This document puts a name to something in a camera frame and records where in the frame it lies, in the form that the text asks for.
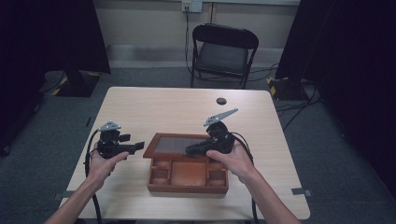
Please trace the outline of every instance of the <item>black chair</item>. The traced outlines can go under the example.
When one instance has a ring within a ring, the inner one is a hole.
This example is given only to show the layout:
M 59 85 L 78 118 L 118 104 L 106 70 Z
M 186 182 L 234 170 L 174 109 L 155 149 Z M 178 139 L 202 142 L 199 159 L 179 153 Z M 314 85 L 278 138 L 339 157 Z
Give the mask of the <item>black chair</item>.
M 241 79 L 247 85 L 248 74 L 259 39 L 249 30 L 214 23 L 198 25 L 192 31 L 194 50 L 192 55 L 191 87 L 194 71 Z

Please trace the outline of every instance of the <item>hand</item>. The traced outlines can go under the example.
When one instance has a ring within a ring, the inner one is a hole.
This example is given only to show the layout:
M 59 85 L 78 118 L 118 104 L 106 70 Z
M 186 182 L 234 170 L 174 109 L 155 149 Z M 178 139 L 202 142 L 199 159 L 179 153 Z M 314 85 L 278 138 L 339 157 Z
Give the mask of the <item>hand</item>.
M 91 154 L 90 172 L 87 179 L 94 183 L 95 190 L 99 190 L 104 184 L 105 179 L 114 171 L 117 162 L 126 159 L 128 152 L 122 152 L 111 159 L 103 159 L 97 150 Z
M 238 141 L 235 141 L 233 150 L 229 154 L 208 150 L 206 155 L 216 161 L 221 161 L 244 184 L 246 183 L 246 178 L 257 172 L 245 149 Z

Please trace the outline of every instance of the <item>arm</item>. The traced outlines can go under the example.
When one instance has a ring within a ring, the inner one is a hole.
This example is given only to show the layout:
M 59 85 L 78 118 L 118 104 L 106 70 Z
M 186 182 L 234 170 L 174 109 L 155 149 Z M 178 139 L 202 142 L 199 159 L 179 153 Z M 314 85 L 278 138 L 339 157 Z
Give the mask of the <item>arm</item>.
M 128 155 L 128 152 L 122 152 L 109 160 L 105 160 L 95 150 L 91 155 L 88 177 L 45 223 L 75 223 L 93 194 L 105 184 L 105 179 L 114 170 L 117 162 L 124 160 Z
M 209 150 L 206 155 L 214 160 L 221 161 L 234 175 L 238 176 L 239 180 L 246 185 L 268 223 L 300 223 L 288 207 L 280 201 L 262 174 L 254 167 L 240 143 L 235 142 L 230 154 L 221 154 L 218 151 Z

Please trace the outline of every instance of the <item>wooden box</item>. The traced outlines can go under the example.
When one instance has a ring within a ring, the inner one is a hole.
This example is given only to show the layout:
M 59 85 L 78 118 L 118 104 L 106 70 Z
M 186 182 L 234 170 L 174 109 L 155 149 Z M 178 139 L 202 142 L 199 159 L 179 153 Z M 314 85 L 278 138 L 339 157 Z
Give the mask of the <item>wooden box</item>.
M 148 190 L 181 193 L 225 194 L 228 170 L 207 156 L 187 157 L 184 149 L 206 140 L 208 135 L 156 133 L 143 158 L 151 158 Z

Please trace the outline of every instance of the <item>gray carpet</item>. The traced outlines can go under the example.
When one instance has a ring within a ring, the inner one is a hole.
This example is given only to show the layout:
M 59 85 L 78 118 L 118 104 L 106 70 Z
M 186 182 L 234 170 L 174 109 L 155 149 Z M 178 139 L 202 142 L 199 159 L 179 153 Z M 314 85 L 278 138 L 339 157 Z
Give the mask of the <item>gray carpet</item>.
M 61 74 L 48 73 L 43 90 Z M 255 73 L 250 79 L 267 74 Z M 111 76 L 100 78 L 90 98 L 55 97 L 47 92 L 40 110 L 11 145 L 11 154 L 0 158 L 0 223 L 42 223 L 58 208 L 60 201 L 53 200 L 53 195 L 67 188 L 112 86 L 188 88 L 190 76 L 186 68 L 117 68 Z M 197 79 L 195 87 L 240 88 L 237 82 Z M 268 87 L 261 79 L 249 82 L 247 89 Z M 313 93 L 312 86 L 306 90 Z M 275 101 L 276 106 L 299 103 Z M 297 111 L 279 113 L 281 124 L 285 126 Z M 395 202 L 367 161 L 342 137 L 324 104 L 308 106 L 285 135 L 302 185 L 313 192 L 307 198 L 311 218 L 304 223 L 396 223 Z

